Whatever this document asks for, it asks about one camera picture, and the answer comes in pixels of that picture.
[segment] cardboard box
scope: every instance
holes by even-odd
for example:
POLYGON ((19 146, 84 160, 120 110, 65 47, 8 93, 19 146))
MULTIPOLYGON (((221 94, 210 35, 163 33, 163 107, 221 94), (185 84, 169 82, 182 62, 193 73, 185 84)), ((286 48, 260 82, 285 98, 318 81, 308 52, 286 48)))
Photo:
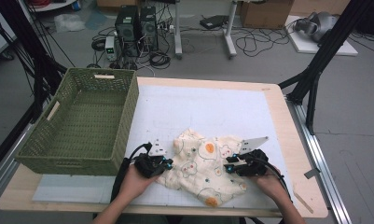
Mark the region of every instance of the cardboard box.
POLYGON ((349 3, 350 0, 295 0, 290 15, 307 17, 314 11, 340 15, 349 3))
POLYGON ((97 0, 97 7, 103 11, 119 11, 120 6, 140 6, 140 0, 97 0))
POLYGON ((242 26, 248 28, 283 29, 294 0, 270 0, 263 4, 243 3, 242 26))

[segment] floor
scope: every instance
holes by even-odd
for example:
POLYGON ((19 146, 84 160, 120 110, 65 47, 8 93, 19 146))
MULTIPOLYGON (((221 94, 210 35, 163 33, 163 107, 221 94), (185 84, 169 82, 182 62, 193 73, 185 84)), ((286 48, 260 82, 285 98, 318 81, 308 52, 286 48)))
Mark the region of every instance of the floor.
MULTIPOLYGON (((75 12, 64 8, 45 14, 43 18, 50 22, 50 18, 62 13, 75 12)), ((92 63, 91 38, 100 30, 113 26, 115 20, 103 18, 90 7, 76 14, 83 21, 92 22, 90 29, 55 33, 53 37, 76 67, 86 67, 92 63)), ((199 19, 184 18, 182 24, 199 27, 199 19)), ((245 35, 238 33, 234 36, 236 39, 245 35)), ((237 49, 238 56, 230 60, 220 32, 183 32, 182 37, 182 60, 174 57, 171 48, 169 68, 153 69, 155 74, 142 68, 138 75, 280 83, 303 71, 314 56, 296 53, 293 45, 287 43, 274 45, 254 58, 237 49)), ((374 49, 372 41, 357 41, 374 49)), ((57 61, 72 66, 53 41, 50 42, 57 61)), ((351 39, 349 42, 358 51, 358 56, 336 56, 324 71, 318 90, 314 130, 352 223, 374 223, 374 51, 351 39)), ((106 67, 109 62, 102 59, 99 65, 106 67)), ((284 94, 291 90, 284 89, 284 94)), ((32 101, 19 61, 0 60, 0 145, 32 101)), ((43 219, 46 223, 89 223, 91 214, 0 211, 0 223, 33 224, 41 223, 43 219)), ((273 218, 263 220, 265 223, 279 221, 273 218)), ((332 215, 324 219, 309 218, 307 222, 336 223, 332 215)))

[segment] crumpled garment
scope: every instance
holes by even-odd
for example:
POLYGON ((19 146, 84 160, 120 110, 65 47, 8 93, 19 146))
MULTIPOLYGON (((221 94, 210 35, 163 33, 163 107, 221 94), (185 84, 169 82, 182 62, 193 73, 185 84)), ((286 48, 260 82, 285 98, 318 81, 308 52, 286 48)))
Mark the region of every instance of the crumpled garment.
POLYGON ((242 139, 235 136, 205 138, 190 129, 173 141, 173 169, 158 182, 185 190, 208 206, 217 207, 246 192, 244 180, 225 171, 226 157, 239 153, 242 139))

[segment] person's right hand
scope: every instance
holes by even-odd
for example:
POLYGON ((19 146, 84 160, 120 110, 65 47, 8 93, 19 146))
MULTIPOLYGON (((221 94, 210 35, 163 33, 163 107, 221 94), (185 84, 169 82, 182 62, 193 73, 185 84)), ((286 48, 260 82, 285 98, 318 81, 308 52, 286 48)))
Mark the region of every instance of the person's right hand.
POLYGON ((264 175, 249 176, 249 178, 253 180, 259 186, 259 188, 274 201, 276 201, 276 199, 279 197, 288 197, 283 185, 280 183, 279 178, 270 169, 268 169, 264 175))

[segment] person's hand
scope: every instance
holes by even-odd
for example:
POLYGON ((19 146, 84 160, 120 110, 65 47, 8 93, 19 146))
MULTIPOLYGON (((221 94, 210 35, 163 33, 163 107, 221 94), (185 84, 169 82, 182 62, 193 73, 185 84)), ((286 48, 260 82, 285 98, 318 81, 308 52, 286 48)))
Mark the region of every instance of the person's hand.
POLYGON ((132 164, 129 166, 123 179, 122 185, 119 189, 119 194, 113 202, 111 202, 102 213, 93 220, 93 223, 113 224, 116 223, 118 217, 128 204, 138 196, 140 196, 145 189, 154 182, 158 177, 145 178, 137 171, 132 164))
POLYGON ((279 197, 288 197, 279 178, 270 169, 264 175, 250 176, 250 179, 274 201, 279 197))
POLYGON ((264 175, 250 176, 259 188, 279 207, 283 215, 284 223, 306 224, 297 208, 292 204, 279 178, 270 170, 264 175))
POLYGON ((122 195, 122 197, 126 197, 126 199, 131 201, 140 196, 158 177, 159 176, 145 178, 140 175, 136 167, 132 164, 129 166, 122 185, 120 186, 118 197, 122 195))

